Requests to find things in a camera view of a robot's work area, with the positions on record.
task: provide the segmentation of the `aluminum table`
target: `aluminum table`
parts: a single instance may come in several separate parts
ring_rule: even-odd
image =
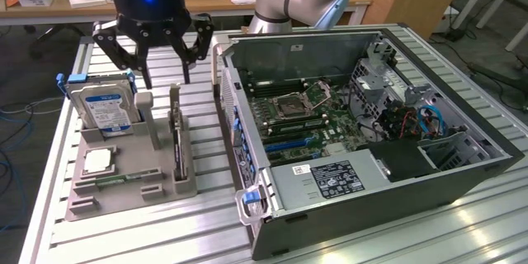
[[[416,33],[392,25],[387,28],[519,149],[528,152],[527,126]],[[185,36],[187,42],[193,40],[193,34]],[[120,42],[133,50],[131,40],[123,37]],[[169,84],[183,82],[180,65],[169,48],[152,49],[148,66],[155,117],[167,113]],[[397,67],[413,83],[424,80],[407,63]],[[211,91],[211,70],[217,71],[211,66],[209,56],[191,70],[192,83],[181,86],[181,108],[192,130],[199,195],[76,222],[64,221],[64,214],[81,123],[65,100],[20,263],[253,263],[248,235],[235,207],[235,189]],[[81,43],[73,73],[87,71],[108,74],[116,68],[93,44]],[[140,91],[145,90],[141,79],[137,86]],[[527,160],[476,186],[451,205],[295,250],[259,264],[527,261]]]

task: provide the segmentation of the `blue hard drive label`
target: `blue hard drive label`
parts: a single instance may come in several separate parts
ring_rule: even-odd
[[[348,161],[311,168],[324,198],[331,199],[364,190],[361,180]]]
[[[127,110],[121,108],[121,95],[91,96],[85,98],[85,103],[97,128],[107,132],[107,136],[119,135],[131,128]]]

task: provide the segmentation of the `blue cable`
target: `blue cable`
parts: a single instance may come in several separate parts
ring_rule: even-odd
[[[15,120],[15,119],[9,119],[9,118],[3,117],[3,116],[0,116],[0,119],[4,120],[4,121],[8,121],[8,122],[15,122],[15,123],[27,123],[28,129],[27,129],[27,132],[25,132],[24,137],[23,137],[16,143],[13,143],[11,146],[3,148],[4,151],[11,151],[11,150],[13,150],[13,149],[27,140],[27,138],[31,136],[31,134],[32,134],[32,132],[33,132],[33,124],[32,124],[31,121],[27,121],[27,120]]]
[[[421,111],[423,109],[431,109],[431,110],[436,113],[436,117],[439,117],[439,130],[441,129],[443,135],[445,135],[445,127],[447,127],[447,124],[445,124],[444,119],[443,119],[443,114],[441,114],[440,110],[439,110],[435,106],[432,106],[432,105],[424,105],[424,106],[421,106],[421,107],[419,108],[417,112],[416,112],[416,113],[417,113],[417,118],[419,118],[420,127],[421,127],[423,131],[424,131],[425,133],[429,132],[428,127],[427,127],[425,124],[423,123],[423,116],[421,116],[421,113],[420,113],[420,111]]]
[[[8,162],[0,161],[0,164],[11,169],[16,181],[16,186],[19,187],[20,195],[23,196],[23,208],[20,209],[20,215],[15,219],[12,219],[11,222],[0,229],[0,233],[1,233],[4,232],[4,230],[7,230],[11,227],[11,225],[13,225],[23,218],[23,215],[27,213],[27,198],[25,198],[25,192],[24,192],[23,182],[20,180],[19,172]]]

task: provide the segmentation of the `gray floor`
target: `gray floor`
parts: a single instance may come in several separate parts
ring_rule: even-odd
[[[453,5],[461,8],[467,1],[455,0]],[[479,7],[487,2],[488,0],[479,2],[473,13],[479,11]],[[239,21],[240,19],[232,22],[224,22],[223,29],[232,29],[236,27],[233,23]],[[473,26],[469,26],[469,29],[477,35],[477,40],[464,38],[457,43],[451,43],[451,45],[468,62],[475,62],[512,77],[517,77],[519,74],[524,74],[525,70],[519,70],[520,64],[513,54],[504,50],[504,46],[527,21],[528,12],[505,2],[501,10],[495,14],[483,30],[477,30]],[[80,27],[84,32],[89,32],[89,24],[83,24]],[[47,28],[48,26],[39,26],[37,33],[44,32]],[[0,105],[15,102],[32,102],[43,98],[60,96],[55,84],[55,76],[59,72],[68,74],[71,71],[79,37],[71,32],[61,32],[43,45],[40,49],[43,50],[44,57],[39,61],[35,61],[25,54],[25,49],[36,36],[36,34],[28,35],[23,27],[12,27],[9,34],[0,38]],[[439,36],[433,36],[433,39],[443,40]],[[435,45],[435,48],[460,69],[468,71],[464,63],[445,45]],[[528,39],[521,42],[516,48],[516,52],[527,55],[527,49]],[[476,76],[475,81],[496,98],[499,97],[499,88],[489,79]],[[511,105],[521,106],[524,103],[523,94],[508,87],[504,87],[504,89],[504,100]],[[55,101],[44,104],[41,110],[55,109],[59,106],[60,102]],[[512,112],[524,122],[528,122],[528,116],[524,113]],[[25,116],[25,114],[21,114],[17,118],[23,119]],[[32,212],[37,188],[40,186],[57,117],[59,113],[35,116],[32,120],[35,130],[32,136],[25,140],[17,150],[8,152],[11,161],[20,172],[29,213]],[[0,140],[15,129],[16,125],[13,126],[12,123],[0,121]],[[5,180],[7,178],[0,180],[0,189],[5,185]],[[12,218],[19,216],[20,202],[20,193],[13,183],[5,195],[0,197],[0,228],[11,222]],[[28,222],[29,216],[25,215],[20,217],[20,221],[16,223],[19,229],[11,229],[0,233],[0,262],[4,264],[17,262],[25,236],[24,225]]]

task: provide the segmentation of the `motherboard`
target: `motherboard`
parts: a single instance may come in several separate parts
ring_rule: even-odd
[[[339,86],[323,80],[300,85],[303,92],[279,96],[261,95],[284,92],[284,86],[252,89],[249,106],[272,166],[348,153],[367,143]]]

